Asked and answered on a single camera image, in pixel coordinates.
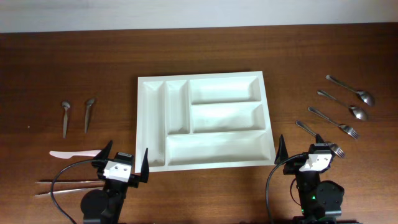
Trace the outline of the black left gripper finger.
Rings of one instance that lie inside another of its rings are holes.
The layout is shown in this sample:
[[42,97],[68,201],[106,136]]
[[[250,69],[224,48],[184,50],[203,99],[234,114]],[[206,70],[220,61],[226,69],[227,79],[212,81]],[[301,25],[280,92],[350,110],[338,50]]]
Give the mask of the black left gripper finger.
[[146,148],[142,160],[140,182],[147,183],[149,180],[149,173],[148,148]]
[[113,146],[113,140],[110,140],[109,143],[107,143],[106,147],[102,149],[95,157],[94,159],[96,160],[107,160],[109,157],[109,153],[111,151],[111,148]]

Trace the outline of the metal fork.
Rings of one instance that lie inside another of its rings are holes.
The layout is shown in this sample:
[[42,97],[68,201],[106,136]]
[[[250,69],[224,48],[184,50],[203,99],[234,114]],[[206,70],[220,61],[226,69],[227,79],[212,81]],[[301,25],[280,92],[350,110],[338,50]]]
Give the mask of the metal fork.
[[324,115],[321,111],[317,110],[316,108],[309,106],[308,110],[316,115],[318,115],[319,117],[327,120],[328,122],[330,122],[331,124],[334,124],[335,126],[337,126],[340,130],[342,130],[343,132],[345,132],[346,134],[350,135],[353,139],[358,140],[359,139],[359,134],[351,127],[348,126],[346,124],[339,124],[336,121],[332,120],[331,118],[329,118],[328,116]]
[[[314,132],[311,128],[309,128],[306,124],[304,124],[302,121],[300,120],[296,120],[295,124],[297,126],[299,126],[300,128],[304,129],[306,132],[308,132],[309,134],[311,134],[313,137],[315,137],[317,134],[316,132]],[[340,159],[344,159],[345,158],[345,153],[342,150],[342,148],[339,147],[339,145],[337,145],[336,143],[330,142],[330,141],[325,141],[325,143],[328,144],[328,146],[330,147],[330,149],[340,158]]]

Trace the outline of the large spoon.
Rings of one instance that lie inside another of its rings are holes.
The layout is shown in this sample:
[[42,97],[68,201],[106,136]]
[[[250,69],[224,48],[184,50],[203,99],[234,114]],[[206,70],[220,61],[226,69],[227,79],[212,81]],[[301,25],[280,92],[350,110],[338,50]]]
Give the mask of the large spoon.
[[365,90],[357,90],[355,88],[353,88],[352,86],[349,86],[348,84],[339,81],[338,79],[334,78],[331,75],[326,75],[325,78],[339,86],[342,86],[343,88],[348,89],[349,91],[352,91],[353,93],[355,93],[357,95],[357,97],[359,99],[361,99],[364,103],[366,103],[369,106],[375,106],[376,105],[376,100],[375,98],[372,96],[372,94],[370,94],[370,92],[365,91]]
[[345,108],[347,108],[349,110],[349,112],[356,118],[356,119],[360,119],[362,121],[367,121],[369,119],[369,116],[367,114],[367,112],[365,112],[365,110],[359,106],[355,106],[355,105],[348,105],[340,100],[338,100],[337,98],[335,98],[334,96],[331,96],[330,94],[328,94],[327,92],[323,91],[323,90],[317,90],[317,94],[324,96],[326,98],[329,98],[335,102],[337,102],[338,104],[340,104],[341,106],[344,106]]

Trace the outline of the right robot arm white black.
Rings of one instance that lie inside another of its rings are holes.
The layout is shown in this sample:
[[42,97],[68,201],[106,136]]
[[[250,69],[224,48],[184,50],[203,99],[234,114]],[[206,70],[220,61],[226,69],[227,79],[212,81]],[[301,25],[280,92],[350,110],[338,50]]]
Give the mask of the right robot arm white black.
[[279,138],[279,148],[274,164],[283,166],[283,174],[294,175],[300,200],[301,216],[293,217],[291,223],[338,223],[345,190],[331,180],[320,180],[336,154],[331,145],[319,134],[307,152],[289,156],[284,137]]

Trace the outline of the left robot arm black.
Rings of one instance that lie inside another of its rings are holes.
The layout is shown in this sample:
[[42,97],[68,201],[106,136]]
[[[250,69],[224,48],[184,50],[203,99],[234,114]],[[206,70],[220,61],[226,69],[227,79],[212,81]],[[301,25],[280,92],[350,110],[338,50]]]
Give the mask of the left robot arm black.
[[149,179],[148,151],[145,151],[139,175],[132,174],[134,156],[119,152],[109,158],[113,142],[100,150],[91,165],[97,169],[97,176],[104,181],[104,187],[89,191],[81,200],[84,223],[117,223],[128,188],[137,188]]

